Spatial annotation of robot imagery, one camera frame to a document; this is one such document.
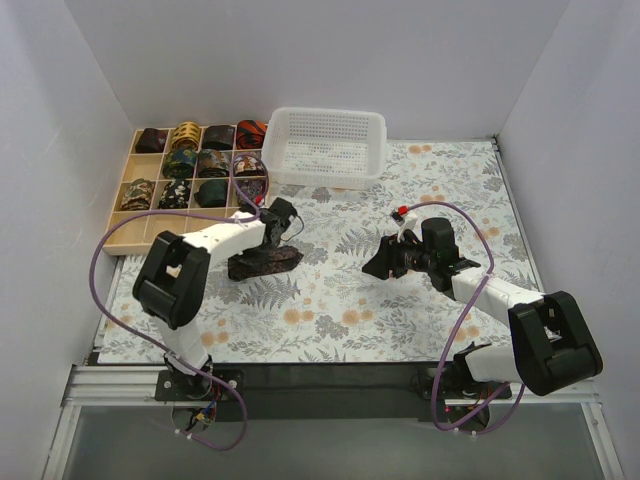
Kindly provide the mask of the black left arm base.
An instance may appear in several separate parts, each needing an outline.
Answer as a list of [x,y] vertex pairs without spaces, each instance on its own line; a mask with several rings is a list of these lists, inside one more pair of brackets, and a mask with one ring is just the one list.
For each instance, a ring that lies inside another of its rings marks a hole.
[[153,399],[171,404],[171,420],[187,433],[206,431],[215,423],[222,403],[237,401],[228,389],[216,382],[169,369],[158,374]]

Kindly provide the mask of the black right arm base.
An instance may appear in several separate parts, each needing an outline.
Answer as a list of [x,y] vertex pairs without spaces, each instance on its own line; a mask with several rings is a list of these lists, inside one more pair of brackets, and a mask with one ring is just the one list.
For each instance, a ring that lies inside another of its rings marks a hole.
[[[417,368],[409,380],[410,390],[422,400],[430,402],[435,373],[435,369]],[[450,373],[444,371],[436,399],[438,420],[446,424],[458,422],[479,407],[500,386],[500,382],[460,384],[452,379]]]

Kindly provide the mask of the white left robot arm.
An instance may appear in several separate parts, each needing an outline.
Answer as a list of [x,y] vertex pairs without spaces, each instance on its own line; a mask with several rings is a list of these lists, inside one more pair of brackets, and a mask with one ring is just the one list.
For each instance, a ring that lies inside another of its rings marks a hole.
[[203,399],[213,386],[211,356],[195,321],[209,268],[225,262],[236,282],[293,270],[303,254],[283,246],[281,237],[297,217],[290,202],[277,198],[256,213],[239,210],[225,222],[181,235],[164,231],[154,240],[132,294],[155,319],[169,349],[171,381],[188,398]]

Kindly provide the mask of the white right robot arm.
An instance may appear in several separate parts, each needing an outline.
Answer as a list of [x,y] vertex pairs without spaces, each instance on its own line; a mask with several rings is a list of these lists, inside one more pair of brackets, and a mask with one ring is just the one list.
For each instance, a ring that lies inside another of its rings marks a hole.
[[445,218],[423,221],[421,231],[416,236],[404,228],[383,237],[362,270],[380,280],[425,273],[436,291],[509,328],[509,345],[470,345],[445,366],[444,382],[460,395],[475,397],[489,382],[516,382],[545,396],[602,372],[601,354],[572,295],[485,279],[479,263],[460,255]]

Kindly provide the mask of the brown paisley patterned tie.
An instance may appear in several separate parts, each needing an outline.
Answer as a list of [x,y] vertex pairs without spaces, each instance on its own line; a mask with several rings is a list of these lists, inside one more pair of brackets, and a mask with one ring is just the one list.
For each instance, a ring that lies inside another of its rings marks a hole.
[[228,278],[243,281],[250,278],[285,273],[293,270],[304,255],[295,247],[256,247],[228,259]]

